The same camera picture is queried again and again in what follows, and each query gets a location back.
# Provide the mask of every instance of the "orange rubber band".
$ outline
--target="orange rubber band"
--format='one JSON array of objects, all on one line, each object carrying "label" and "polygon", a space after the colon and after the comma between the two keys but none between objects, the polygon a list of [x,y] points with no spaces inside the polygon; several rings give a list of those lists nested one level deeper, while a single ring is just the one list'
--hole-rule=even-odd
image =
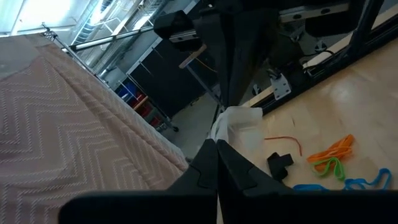
[{"label": "orange rubber band", "polygon": [[275,140],[275,139],[290,139],[295,141],[298,144],[298,152],[300,153],[300,156],[303,156],[301,144],[299,143],[299,140],[296,138],[290,137],[290,136],[281,136],[281,137],[272,137],[272,138],[264,138],[265,140]]},{"label": "orange rubber band", "polygon": [[[314,163],[318,161],[324,161],[332,157],[336,157],[337,159],[342,160],[343,158],[352,154],[353,150],[351,148],[351,145],[353,141],[354,136],[352,134],[349,134],[343,139],[335,142],[327,150],[311,155],[307,158],[307,161],[309,163]],[[330,165],[331,168],[333,168],[336,164],[332,163]],[[326,168],[326,163],[315,165],[314,168],[317,171],[323,171]]]}]

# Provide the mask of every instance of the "chevron patterned blanket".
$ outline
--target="chevron patterned blanket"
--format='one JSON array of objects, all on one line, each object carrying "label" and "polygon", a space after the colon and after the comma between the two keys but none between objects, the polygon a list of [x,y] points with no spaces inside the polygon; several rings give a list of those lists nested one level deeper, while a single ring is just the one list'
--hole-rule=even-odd
[{"label": "chevron patterned blanket", "polygon": [[89,191],[166,189],[187,168],[111,90],[40,34],[0,39],[0,223],[56,223]]}]

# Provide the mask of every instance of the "metal rack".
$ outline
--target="metal rack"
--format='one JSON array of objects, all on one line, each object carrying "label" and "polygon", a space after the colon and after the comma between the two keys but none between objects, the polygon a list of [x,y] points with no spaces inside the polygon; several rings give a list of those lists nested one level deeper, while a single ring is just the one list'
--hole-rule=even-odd
[{"label": "metal rack", "polygon": [[[111,87],[110,87],[104,80],[102,80],[102,79],[97,75],[97,73],[96,73],[92,68],[90,68],[90,67],[89,67],[89,66],[88,66],[88,65],[75,53],[75,51],[73,51],[73,50],[71,49],[71,47],[69,47],[67,44],[65,44],[64,42],[62,42],[62,41],[60,40],[60,38],[58,37],[58,35],[57,35],[54,31],[50,30],[50,28],[48,28],[45,24],[42,24],[42,25],[43,25],[44,28],[46,28],[46,31],[45,31],[44,33],[42,33],[44,37],[46,37],[47,39],[51,40],[52,42],[53,42],[53,41],[57,41],[57,42],[63,47],[62,50],[63,50],[65,53],[70,54],[70,56],[71,56],[77,63],[79,63],[80,66],[82,66],[82,67],[83,67],[85,70],[87,70],[90,74],[92,74],[94,77],[96,77],[96,78],[99,80],[99,82],[101,82],[107,89],[109,89],[109,91],[112,91],[113,93],[115,93],[115,92],[111,89]],[[123,87],[129,92],[129,94],[132,95],[132,97],[135,97],[134,94],[131,93],[131,92],[127,89],[127,87],[126,87],[125,85],[123,85],[123,84],[121,83],[121,86],[123,86]],[[162,130],[167,129],[167,128],[172,128],[175,132],[179,131],[178,127],[174,126],[174,125],[170,122],[170,119],[169,119],[168,117],[166,117],[165,115],[163,115],[163,114],[150,102],[150,100],[147,100],[146,103],[148,103],[148,104],[150,105],[150,107],[152,108],[152,110],[153,110],[153,111],[150,112],[150,118],[154,118],[155,116],[158,116],[158,117],[160,117],[160,119],[163,121],[162,124],[160,124],[158,127],[155,127],[157,131],[162,131]],[[144,118],[144,119],[149,123],[149,122],[150,122],[150,118],[147,118],[147,119]]]}]

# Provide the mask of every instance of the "concrete floor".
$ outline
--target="concrete floor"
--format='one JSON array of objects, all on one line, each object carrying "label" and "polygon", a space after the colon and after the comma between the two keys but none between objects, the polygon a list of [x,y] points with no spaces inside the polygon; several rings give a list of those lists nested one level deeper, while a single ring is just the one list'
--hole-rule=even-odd
[{"label": "concrete floor", "polygon": [[[385,1],[381,12],[384,12],[397,3],[398,0]],[[345,35],[346,34],[325,37],[322,38],[322,40],[329,47],[335,44]],[[304,34],[299,43],[305,54],[312,54],[315,52],[314,47],[316,42],[317,39]],[[264,90],[270,85],[269,79],[266,75],[259,72],[257,76],[259,77],[256,77],[255,80],[260,88]],[[248,88],[243,96],[242,102],[246,102],[253,97],[251,90],[252,85]],[[211,122],[213,120],[215,109],[215,101],[208,93],[206,93],[192,105],[181,110],[173,117],[173,124],[180,128],[178,133],[168,129],[163,131],[162,134],[177,147],[179,147],[185,156],[195,157],[211,129]]]}]

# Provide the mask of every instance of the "blue cable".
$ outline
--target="blue cable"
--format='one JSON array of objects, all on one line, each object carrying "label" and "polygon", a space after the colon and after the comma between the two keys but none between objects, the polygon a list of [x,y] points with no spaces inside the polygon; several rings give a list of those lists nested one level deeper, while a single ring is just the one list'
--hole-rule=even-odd
[{"label": "blue cable", "polygon": [[[345,186],[344,186],[343,190],[359,190],[359,189],[352,188],[353,185],[358,186],[360,188],[360,190],[366,190],[366,187],[364,185],[368,185],[368,186],[377,185],[378,183],[380,183],[383,175],[387,175],[387,179],[386,179],[386,182],[384,183],[383,187],[380,190],[386,190],[388,188],[391,178],[392,178],[391,171],[387,168],[380,169],[377,177],[370,183],[367,182],[364,178],[346,179],[344,181]],[[329,190],[329,189],[323,187],[320,184],[298,184],[293,187],[293,190]]]}]

